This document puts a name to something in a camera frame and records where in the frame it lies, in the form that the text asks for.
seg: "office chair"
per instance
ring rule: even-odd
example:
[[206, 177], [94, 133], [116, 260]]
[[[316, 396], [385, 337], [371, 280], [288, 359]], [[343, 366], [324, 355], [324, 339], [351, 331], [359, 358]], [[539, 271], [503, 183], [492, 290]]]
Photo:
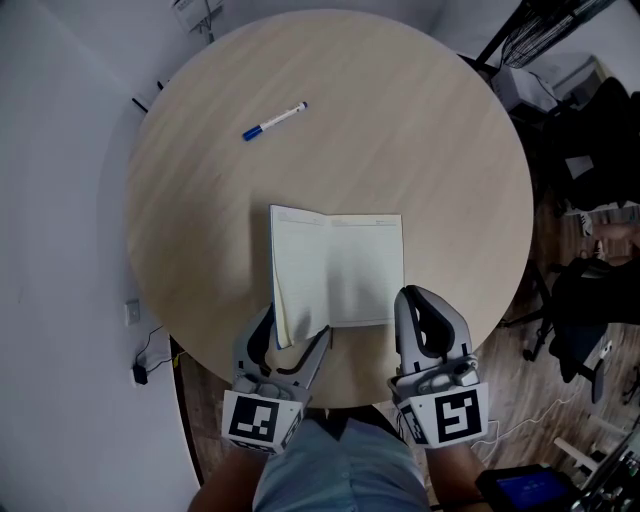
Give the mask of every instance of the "office chair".
[[[559, 108], [544, 124], [547, 179], [558, 199], [557, 213], [566, 210], [565, 200], [583, 211], [640, 202], [639, 107], [636, 94], [630, 98], [618, 80], [607, 78], [581, 110]], [[565, 159], [585, 156], [592, 167], [574, 180]]]
[[527, 264], [542, 298], [542, 308], [499, 327], [513, 327], [542, 319], [532, 351], [523, 351], [527, 361], [535, 361], [551, 330], [555, 337], [549, 353], [560, 360], [565, 382], [576, 374], [591, 382], [591, 401], [600, 400], [603, 391], [602, 359], [591, 369], [584, 362], [596, 347], [611, 322], [640, 324], [640, 258], [613, 267], [598, 259], [574, 259], [568, 266], [551, 265], [559, 273], [549, 292], [540, 271], [532, 261]]

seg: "person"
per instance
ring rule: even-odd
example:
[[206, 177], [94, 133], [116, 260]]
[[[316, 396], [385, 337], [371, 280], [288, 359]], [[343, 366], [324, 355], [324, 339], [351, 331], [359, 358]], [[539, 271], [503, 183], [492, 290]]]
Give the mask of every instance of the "person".
[[607, 258], [609, 264], [618, 266], [628, 263], [640, 256], [640, 224], [634, 223], [612, 223], [593, 224], [591, 217], [587, 213], [580, 214], [580, 226], [582, 235], [593, 236], [596, 239], [594, 256], [598, 259], [605, 259], [602, 240], [628, 241], [631, 245], [630, 256], [613, 256]]
[[[445, 510], [486, 512], [475, 481], [483, 464], [466, 444], [427, 449]], [[411, 450], [373, 406], [309, 409], [284, 453], [232, 448], [189, 512], [429, 511]]]

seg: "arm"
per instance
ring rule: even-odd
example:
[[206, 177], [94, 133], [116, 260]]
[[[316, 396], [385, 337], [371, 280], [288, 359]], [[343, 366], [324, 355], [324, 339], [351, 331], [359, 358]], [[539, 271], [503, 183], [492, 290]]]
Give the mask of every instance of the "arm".
[[[446, 448], [427, 450], [427, 464], [433, 490], [438, 501], [447, 503], [482, 500], [476, 487], [476, 479], [485, 470], [476, 454], [466, 444], [456, 444]], [[461, 506], [459, 512], [490, 512], [486, 503]]]
[[250, 512], [267, 456], [233, 448], [193, 498], [188, 512]]

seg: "table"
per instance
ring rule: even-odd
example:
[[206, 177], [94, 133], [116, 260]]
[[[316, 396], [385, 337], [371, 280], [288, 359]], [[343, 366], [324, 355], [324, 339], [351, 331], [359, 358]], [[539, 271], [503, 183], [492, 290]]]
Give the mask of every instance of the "table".
[[[300, 101], [309, 108], [242, 139]], [[405, 282], [460, 311], [474, 349], [509, 306], [533, 224], [522, 147], [480, 77], [423, 33], [337, 10], [261, 20], [203, 50], [153, 104], [131, 157], [128, 248], [142, 295], [226, 380], [236, 335], [271, 300], [272, 203], [401, 213]], [[386, 400], [398, 364], [392, 326], [336, 330], [313, 405]]]

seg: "notebook page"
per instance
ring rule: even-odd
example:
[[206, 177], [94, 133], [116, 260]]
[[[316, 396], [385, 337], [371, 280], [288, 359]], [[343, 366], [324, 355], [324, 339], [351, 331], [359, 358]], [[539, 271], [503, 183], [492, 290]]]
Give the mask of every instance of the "notebook page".
[[[325, 273], [329, 224], [319, 213], [275, 205], [270, 209], [274, 285], [284, 318], [281, 323], [295, 343], [315, 336], [329, 323]], [[281, 347], [287, 346], [285, 339], [280, 343], [283, 334], [278, 332]]]
[[329, 217], [329, 317], [332, 327], [393, 322], [404, 286], [400, 215]]
[[280, 283], [278, 282], [278, 274], [276, 266], [273, 262], [276, 260], [273, 251], [273, 243], [271, 244], [271, 283], [273, 286], [273, 316], [276, 324], [276, 342], [277, 347], [287, 348], [291, 346], [291, 340], [287, 334], [287, 320], [284, 312], [284, 303], [282, 302], [282, 292], [280, 291]]

